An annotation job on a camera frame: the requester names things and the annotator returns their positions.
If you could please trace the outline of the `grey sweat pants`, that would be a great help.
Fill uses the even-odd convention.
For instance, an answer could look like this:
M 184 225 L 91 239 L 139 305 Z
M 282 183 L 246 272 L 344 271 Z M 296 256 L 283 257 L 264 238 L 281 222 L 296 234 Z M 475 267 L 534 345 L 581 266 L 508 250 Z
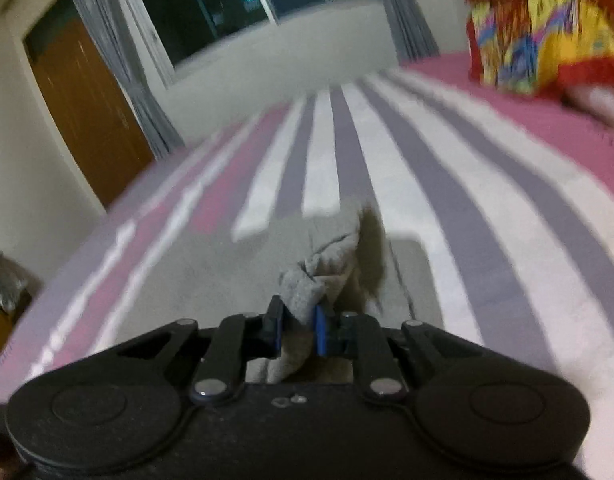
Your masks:
M 291 214 L 241 240 L 228 229 L 183 232 L 147 275 L 115 339 L 125 342 L 178 318 L 215 327 L 229 315 L 266 312 L 273 296 L 289 309 L 290 331 L 279 359 L 247 365 L 246 379 L 255 384 L 350 380 L 349 364 L 316 355 L 313 321 L 321 299 L 388 328 L 409 318 L 444 324 L 419 237 L 388 234 L 373 207 L 345 200 L 330 217 Z

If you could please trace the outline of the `purple pink striped bedsheet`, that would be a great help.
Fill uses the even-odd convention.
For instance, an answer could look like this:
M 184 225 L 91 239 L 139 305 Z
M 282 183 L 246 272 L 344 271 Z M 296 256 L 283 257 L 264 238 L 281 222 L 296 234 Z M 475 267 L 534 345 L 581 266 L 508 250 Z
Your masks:
M 366 210 L 369 312 L 565 377 L 592 409 L 578 460 L 614 479 L 614 133 L 467 64 L 313 92 L 150 166 L 18 323 L 0 413 L 27 380 L 177 318 L 263 310 Z

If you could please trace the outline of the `brown wooden door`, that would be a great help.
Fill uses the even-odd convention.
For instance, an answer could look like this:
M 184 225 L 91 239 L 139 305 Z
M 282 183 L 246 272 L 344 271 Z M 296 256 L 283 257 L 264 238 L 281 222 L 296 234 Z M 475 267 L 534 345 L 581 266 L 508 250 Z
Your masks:
M 154 162 L 132 109 L 72 0 L 24 38 L 34 79 L 72 158 L 105 207 Z

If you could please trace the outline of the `grey curtain right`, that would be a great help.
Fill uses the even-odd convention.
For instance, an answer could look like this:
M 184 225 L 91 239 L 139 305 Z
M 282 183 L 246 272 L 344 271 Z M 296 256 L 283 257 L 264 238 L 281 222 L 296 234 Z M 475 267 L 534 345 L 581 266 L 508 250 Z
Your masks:
M 382 0 L 398 62 L 439 55 L 435 38 L 417 0 Z

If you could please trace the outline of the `grey curtain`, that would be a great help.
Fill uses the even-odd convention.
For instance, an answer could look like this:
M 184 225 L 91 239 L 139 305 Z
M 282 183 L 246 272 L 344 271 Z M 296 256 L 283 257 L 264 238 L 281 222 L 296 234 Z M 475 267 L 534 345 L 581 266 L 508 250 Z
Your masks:
M 435 38 L 417 0 L 382 0 L 398 62 L 439 55 Z
M 158 104 L 143 70 L 120 0 L 72 0 L 101 58 L 126 92 L 148 147 L 157 159 L 183 141 Z

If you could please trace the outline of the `colourful red yellow quilt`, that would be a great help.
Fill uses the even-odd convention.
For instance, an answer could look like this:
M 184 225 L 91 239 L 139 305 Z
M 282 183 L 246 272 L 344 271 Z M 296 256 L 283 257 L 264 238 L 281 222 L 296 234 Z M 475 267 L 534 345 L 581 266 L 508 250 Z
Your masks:
M 614 0 L 466 0 L 470 77 L 614 129 Z

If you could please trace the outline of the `grey curtain left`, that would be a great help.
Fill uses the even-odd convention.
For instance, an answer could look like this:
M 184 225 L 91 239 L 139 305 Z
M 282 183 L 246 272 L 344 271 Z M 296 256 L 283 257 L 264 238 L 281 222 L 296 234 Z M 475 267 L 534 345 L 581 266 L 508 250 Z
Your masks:
M 157 159 L 183 141 L 158 104 L 143 70 L 120 0 L 72 0 L 101 58 L 126 92 L 148 147 Z

